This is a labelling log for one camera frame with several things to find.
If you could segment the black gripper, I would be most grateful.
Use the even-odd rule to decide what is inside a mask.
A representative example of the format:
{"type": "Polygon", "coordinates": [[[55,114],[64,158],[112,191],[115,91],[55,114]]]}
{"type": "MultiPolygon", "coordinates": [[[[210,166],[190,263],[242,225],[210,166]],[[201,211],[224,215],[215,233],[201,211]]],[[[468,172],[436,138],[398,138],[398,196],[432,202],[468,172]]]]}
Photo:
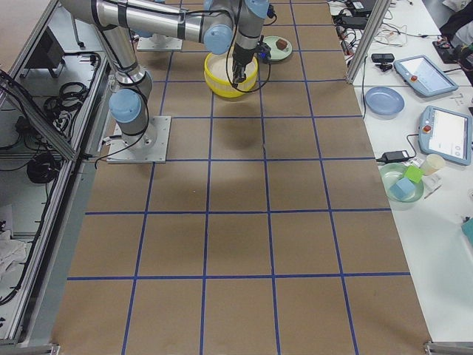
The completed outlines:
{"type": "Polygon", "coordinates": [[[254,49],[245,49],[238,44],[234,45],[232,54],[232,87],[237,88],[238,84],[246,80],[245,68],[252,62],[255,55],[264,64],[270,63],[270,47],[263,40],[260,40],[254,49]]]}

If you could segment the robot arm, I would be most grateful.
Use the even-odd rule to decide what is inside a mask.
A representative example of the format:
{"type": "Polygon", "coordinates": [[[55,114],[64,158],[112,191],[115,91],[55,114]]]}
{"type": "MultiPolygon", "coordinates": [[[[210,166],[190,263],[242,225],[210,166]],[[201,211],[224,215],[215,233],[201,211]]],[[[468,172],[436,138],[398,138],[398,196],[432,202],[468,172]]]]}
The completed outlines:
{"type": "Polygon", "coordinates": [[[91,24],[115,71],[119,90],[109,108],[127,106],[129,94],[139,109],[134,117],[113,117],[120,127],[125,147],[142,151],[153,146],[147,99],[152,90],[150,74],[139,65],[129,32],[144,31],[183,41],[204,44],[207,51],[233,52],[231,84],[246,78],[245,68],[260,48],[260,37],[269,8],[268,1],[206,1],[201,10],[186,10],[154,1],[63,1],[77,19],[91,24]]]}

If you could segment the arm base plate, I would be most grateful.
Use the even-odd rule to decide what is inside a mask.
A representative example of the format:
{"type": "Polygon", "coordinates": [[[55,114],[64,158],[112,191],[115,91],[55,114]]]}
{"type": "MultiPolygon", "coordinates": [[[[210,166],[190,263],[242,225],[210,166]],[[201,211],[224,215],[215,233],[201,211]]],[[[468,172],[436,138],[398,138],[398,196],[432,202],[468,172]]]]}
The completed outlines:
{"type": "Polygon", "coordinates": [[[152,116],[143,137],[122,137],[121,129],[115,124],[114,134],[118,139],[109,146],[109,163],[165,163],[171,130],[170,116],[152,116]]]}
{"type": "Polygon", "coordinates": [[[153,34],[151,37],[140,37],[137,50],[139,52],[171,52],[181,51],[183,41],[165,35],[153,34]]]}

